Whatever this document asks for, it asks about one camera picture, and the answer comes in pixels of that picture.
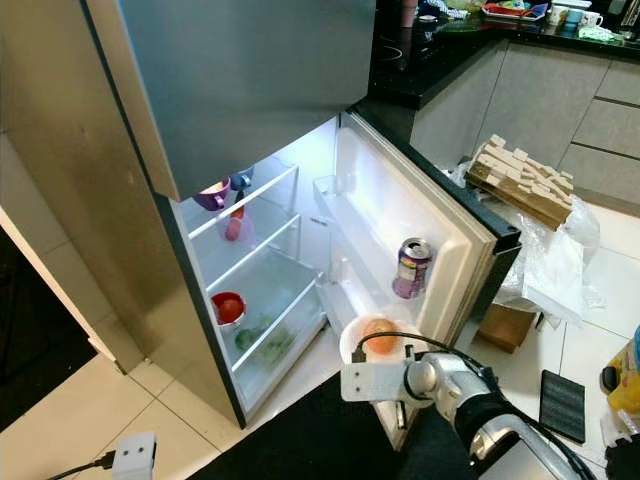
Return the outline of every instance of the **purple cup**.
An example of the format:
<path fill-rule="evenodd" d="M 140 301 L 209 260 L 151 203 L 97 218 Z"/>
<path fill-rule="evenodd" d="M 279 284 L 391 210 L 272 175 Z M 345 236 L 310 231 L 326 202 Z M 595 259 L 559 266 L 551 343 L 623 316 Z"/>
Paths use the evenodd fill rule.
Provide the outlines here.
<path fill-rule="evenodd" d="M 205 210 L 215 212 L 224 208 L 224 198 L 231 188 L 231 179 L 225 178 L 222 182 L 201 191 L 193 199 Z"/>

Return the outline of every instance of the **wooden blocks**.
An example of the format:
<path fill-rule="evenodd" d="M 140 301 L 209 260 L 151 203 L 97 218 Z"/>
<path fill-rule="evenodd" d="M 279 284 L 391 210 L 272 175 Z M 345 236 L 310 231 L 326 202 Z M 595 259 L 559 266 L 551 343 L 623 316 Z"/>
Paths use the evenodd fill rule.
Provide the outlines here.
<path fill-rule="evenodd" d="M 571 213 L 573 176 L 536 162 L 519 148 L 510 152 L 505 145 L 503 138 L 492 135 L 476 153 L 467 180 L 557 229 Z"/>

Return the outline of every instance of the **cardboard box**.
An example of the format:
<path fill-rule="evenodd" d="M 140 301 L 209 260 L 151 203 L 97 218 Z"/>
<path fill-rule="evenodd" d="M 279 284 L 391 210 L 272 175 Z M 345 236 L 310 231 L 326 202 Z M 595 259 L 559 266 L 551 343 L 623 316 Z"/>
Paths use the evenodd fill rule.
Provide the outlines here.
<path fill-rule="evenodd" d="M 492 304 L 480 323 L 477 335 L 501 350 L 513 353 L 524 342 L 537 315 Z"/>

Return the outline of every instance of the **white mug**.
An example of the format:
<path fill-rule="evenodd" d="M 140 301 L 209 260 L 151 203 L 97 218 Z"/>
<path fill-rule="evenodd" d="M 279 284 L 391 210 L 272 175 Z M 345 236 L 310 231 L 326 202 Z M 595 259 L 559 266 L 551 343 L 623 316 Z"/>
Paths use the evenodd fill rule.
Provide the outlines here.
<path fill-rule="evenodd" d="M 562 5 L 551 5 L 551 10 L 549 10 L 549 24 L 560 25 L 567 16 L 568 11 L 568 7 L 563 7 Z"/>
<path fill-rule="evenodd" d="M 581 25 L 588 25 L 589 27 L 598 27 L 602 23 L 602 15 L 598 12 L 584 12 L 582 16 Z"/>

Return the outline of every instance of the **freezer door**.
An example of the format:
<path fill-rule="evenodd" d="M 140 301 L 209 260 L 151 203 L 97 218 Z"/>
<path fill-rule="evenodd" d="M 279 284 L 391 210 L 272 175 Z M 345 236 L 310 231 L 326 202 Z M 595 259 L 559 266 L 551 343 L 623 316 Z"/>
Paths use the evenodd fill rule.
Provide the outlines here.
<path fill-rule="evenodd" d="M 174 200 L 367 92 L 375 0 L 87 3 L 153 187 Z"/>
<path fill-rule="evenodd" d="M 342 255 L 337 260 L 343 260 L 333 260 L 340 268 L 329 273 L 327 303 L 342 285 L 348 301 L 335 303 L 351 307 L 327 308 L 329 319 L 340 330 L 354 316 L 388 313 L 423 335 L 453 344 L 494 267 L 497 237 L 419 167 L 419 158 L 405 153 L 358 114 L 341 116 L 335 174 L 315 182 L 318 202 L 334 230 L 334 248 Z M 433 263 L 425 291 L 403 300 L 392 283 L 398 249 L 411 237 L 428 242 Z M 414 343 L 418 351 L 427 349 Z M 396 405 L 374 406 L 399 449 L 408 430 L 398 426 Z M 415 413 L 407 409 L 409 424 Z"/>

